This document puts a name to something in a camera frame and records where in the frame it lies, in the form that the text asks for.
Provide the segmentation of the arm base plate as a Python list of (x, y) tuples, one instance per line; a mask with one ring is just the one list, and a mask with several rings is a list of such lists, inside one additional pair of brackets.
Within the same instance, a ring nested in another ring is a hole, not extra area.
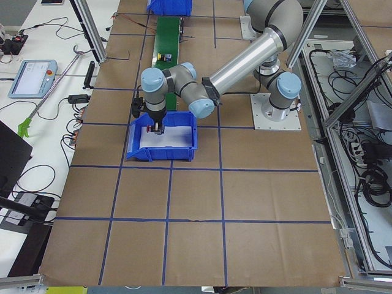
[(298, 112), (274, 108), (270, 103), (270, 93), (251, 94), (252, 116), (255, 130), (268, 131), (300, 131), (301, 124)]
[(243, 40), (255, 40), (257, 33), (253, 30), (251, 25), (251, 18), (248, 15), (240, 16), (241, 35)]

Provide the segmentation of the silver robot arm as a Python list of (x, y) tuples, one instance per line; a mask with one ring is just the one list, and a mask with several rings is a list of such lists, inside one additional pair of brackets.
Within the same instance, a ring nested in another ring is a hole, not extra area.
[(163, 119), (167, 114), (165, 96), (174, 93), (188, 106), (193, 115), (202, 119), (209, 116), (235, 83), (253, 73), (270, 92), (262, 106), (264, 117), (282, 121), (301, 90), (301, 80), (294, 73), (280, 68), (279, 53), (285, 51), (299, 36), (303, 25), (303, 10), (298, 1), (245, 1), (245, 12), (251, 26), (260, 33), (245, 50), (235, 56), (210, 77), (197, 83), (197, 73), (189, 62), (160, 70), (145, 69), (141, 74), (144, 97), (132, 101), (134, 118), (145, 112), (152, 119), (150, 131), (164, 132)]

